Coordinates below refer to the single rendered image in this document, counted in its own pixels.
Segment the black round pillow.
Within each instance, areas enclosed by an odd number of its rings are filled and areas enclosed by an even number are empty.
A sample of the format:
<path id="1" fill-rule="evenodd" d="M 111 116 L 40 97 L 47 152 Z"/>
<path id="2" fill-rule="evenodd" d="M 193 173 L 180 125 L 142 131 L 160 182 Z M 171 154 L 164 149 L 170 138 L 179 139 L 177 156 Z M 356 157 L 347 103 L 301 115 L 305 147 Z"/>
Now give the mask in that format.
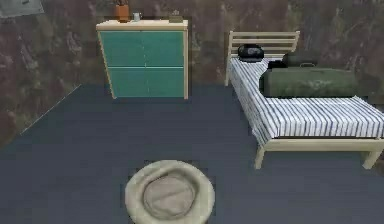
<path id="1" fill-rule="evenodd" d="M 261 62 L 264 58 L 264 50 L 257 44 L 242 44 L 237 53 L 239 60 L 247 63 Z"/>

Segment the small olive box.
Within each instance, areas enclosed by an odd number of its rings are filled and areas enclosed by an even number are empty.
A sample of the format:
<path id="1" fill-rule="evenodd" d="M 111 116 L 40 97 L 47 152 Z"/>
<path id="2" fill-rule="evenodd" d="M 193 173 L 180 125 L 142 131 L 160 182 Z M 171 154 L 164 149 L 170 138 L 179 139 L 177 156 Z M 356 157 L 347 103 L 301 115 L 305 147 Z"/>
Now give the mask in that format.
<path id="1" fill-rule="evenodd" d="M 178 10 L 174 10 L 169 15 L 169 22 L 170 23 L 182 23 L 183 22 L 183 17 L 180 15 L 180 12 Z"/>

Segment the pale wooden bed, striped sheet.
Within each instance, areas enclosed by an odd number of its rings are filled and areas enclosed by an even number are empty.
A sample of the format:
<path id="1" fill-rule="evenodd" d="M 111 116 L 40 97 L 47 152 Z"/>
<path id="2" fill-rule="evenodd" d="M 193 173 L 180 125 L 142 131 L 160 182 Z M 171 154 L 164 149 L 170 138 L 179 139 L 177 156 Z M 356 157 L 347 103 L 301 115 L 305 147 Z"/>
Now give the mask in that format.
<path id="1" fill-rule="evenodd" d="M 228 36 L 225 84 L 231 85 L 257 139 L 254 166 L 262 167 L 267 152 L 363 152 L 370 169 L 384 153 L 384 113 L 360 97 L 266 98 L 259 78 L 271 59 L 297 48 L 300 33 L 231 31 Z M 264 50 L 261 62 L 239 60 L 242 44 Z"/>

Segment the dark green pillow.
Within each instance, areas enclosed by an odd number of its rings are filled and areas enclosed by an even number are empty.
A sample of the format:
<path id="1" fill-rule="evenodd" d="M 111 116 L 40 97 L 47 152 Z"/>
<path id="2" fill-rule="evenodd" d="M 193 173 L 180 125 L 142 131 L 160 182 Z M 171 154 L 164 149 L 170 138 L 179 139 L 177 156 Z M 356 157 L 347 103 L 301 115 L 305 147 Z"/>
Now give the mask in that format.
<path id="1" fill-rule="evenodd" d="M 287 67 L 314 67 L 318 64 L 316 59 L 295 52 L 286 53 L 282 58 L 282 62 Z"/>

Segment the dark green blanket roll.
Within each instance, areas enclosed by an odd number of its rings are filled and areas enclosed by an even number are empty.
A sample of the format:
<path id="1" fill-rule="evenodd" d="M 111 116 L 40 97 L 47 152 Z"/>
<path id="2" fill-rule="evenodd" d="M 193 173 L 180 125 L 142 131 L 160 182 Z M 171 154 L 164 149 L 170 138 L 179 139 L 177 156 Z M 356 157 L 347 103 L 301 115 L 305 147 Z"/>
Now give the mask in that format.
<path id="1" fill-rule="evenodd" d="M 359 94 L 353 72 L 319 67 L 267 69 L 259 91 L 268 98 L 344 98 Z"/>

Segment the orange plant pot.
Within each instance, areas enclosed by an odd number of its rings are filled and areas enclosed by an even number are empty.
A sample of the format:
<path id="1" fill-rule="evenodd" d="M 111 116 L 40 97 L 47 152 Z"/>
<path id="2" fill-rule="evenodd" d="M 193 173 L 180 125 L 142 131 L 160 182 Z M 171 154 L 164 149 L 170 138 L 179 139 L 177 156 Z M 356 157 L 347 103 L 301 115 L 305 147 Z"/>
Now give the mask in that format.
<path id="1" fill-rule="evenodd" d="M 128 0 L 115 0 L 115 17 L 122 23 L 129 21 Z"/>

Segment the green drawer chest, pale frame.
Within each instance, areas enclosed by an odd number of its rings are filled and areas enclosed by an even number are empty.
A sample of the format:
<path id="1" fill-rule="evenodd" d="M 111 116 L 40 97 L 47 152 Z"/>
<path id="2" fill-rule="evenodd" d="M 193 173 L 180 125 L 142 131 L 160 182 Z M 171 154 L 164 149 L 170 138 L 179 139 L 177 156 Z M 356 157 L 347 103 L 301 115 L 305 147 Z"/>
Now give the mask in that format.
<path id="1" fill-rule="evenodd" d="M 108 20 L 96 30 L 113 98 L 188 97 L 186 20 Z"/>

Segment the grey framed wall picture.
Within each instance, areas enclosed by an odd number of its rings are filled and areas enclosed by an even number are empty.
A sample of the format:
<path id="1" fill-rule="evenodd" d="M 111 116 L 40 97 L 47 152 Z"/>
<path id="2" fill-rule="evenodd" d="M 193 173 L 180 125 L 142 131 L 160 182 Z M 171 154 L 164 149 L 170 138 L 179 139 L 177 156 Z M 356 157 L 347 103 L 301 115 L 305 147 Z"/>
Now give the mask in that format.
<path id="1" fill-rule="evenodd" d="M 0 0 L 0 18 L 43 13 L 41 0 Z"/>

